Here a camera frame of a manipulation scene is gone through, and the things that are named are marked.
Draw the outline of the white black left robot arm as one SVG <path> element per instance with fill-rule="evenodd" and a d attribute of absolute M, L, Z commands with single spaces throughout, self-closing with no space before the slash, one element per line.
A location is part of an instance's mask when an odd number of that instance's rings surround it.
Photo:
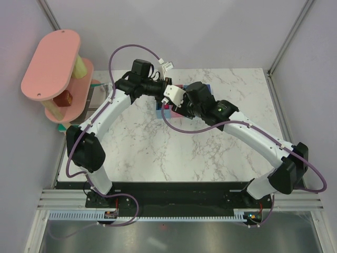
<path fill-rule="evenodd" d="M 104 169 L 106 158 L 101 140 L 113 122 L 142 95 L 154 97 L 158 102 L 164 98 L 164 91 L 172 84 L 169 77 L 161 75 L 158 79 L 150 76 L 153 65 L 136 59 L 132 69 L 126 72 L 113 84 L 113 90 L 94 114 L 80 126 L 71 126 L 66 131 L 68 161 L 66 175 L 70 174 L 70 163 L 73 162 L 84 174 L 91 187 L 97 192 L 97 201 L 103 207 L 115 203 L 113 186 Z"/>

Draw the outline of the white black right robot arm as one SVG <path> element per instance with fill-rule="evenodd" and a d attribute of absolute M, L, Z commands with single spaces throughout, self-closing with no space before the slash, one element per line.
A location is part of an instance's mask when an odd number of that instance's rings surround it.
<path fill-rule="evenodd" d="M 275 192 L 291 194 L 307 171 L 301 161 L 309 153 L 306 145 L 293 145 L 255 130 L 253 122 L 237 106 L 227 100 L 216 100 L 202 82 L 184 88 L 182 104 L 175 112 L 190 119 L 201 118 L 207 125 L 233 135 L 271 164 L 270 172 L 252 179 L 244 187 L 241 201 L 246 207 L 254 207 L 260 199 Z"/>

